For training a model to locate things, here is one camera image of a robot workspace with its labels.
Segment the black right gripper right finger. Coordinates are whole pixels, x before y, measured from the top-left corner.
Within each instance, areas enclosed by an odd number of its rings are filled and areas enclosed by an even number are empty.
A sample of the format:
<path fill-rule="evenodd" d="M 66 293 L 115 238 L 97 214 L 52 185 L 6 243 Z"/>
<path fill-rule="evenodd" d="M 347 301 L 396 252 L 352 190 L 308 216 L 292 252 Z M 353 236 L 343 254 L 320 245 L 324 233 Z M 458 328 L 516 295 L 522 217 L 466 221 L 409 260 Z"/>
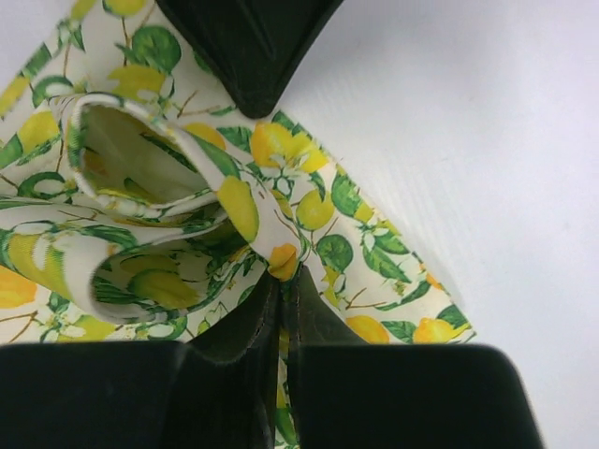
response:
<path fill-rule="evenodd" d="M 284 308 L 288 391 L 303 448 L 539 448 L 519 374 L 479 344 L 373 344 L 301 268 Z"/>

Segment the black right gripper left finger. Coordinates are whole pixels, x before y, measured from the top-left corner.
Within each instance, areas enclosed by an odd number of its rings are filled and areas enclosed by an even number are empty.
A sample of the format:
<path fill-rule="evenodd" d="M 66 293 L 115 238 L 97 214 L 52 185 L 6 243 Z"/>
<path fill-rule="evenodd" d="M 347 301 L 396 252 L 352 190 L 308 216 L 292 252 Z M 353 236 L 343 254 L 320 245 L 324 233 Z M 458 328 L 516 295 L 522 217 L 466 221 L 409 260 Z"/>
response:
<path fill-rule="evenodd" d="M 277 282 L 188 341 L 9 344 L 5 448 L 271 448 Z"/>

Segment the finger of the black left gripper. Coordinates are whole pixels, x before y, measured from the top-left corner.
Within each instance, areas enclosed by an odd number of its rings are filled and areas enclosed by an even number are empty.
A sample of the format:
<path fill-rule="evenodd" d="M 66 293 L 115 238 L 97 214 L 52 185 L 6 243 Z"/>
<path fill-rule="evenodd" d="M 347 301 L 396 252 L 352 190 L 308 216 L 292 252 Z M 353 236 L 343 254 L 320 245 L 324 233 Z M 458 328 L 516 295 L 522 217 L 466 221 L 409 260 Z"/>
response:
<path fill-rule="evenodd" d="M 166 0 L 157 5 L 240 112 L 270 115 L 342 0 Z"/>

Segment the lemon print skirt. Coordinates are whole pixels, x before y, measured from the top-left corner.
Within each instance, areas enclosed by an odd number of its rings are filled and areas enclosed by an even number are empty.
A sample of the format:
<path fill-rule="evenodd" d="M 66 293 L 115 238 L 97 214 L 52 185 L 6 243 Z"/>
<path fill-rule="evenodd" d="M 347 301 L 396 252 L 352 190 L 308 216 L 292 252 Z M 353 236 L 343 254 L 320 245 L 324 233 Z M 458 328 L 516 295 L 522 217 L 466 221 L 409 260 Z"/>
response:
<path fill-rule="evenodd" d="M 199 102 L 208 68 L 153 1 L 79 1 L 1 98 L 2 328 L 192 339 L 310 270 L 335 329 L 459 343 L 469 322 L 349 175 L 282 112 Z"/>

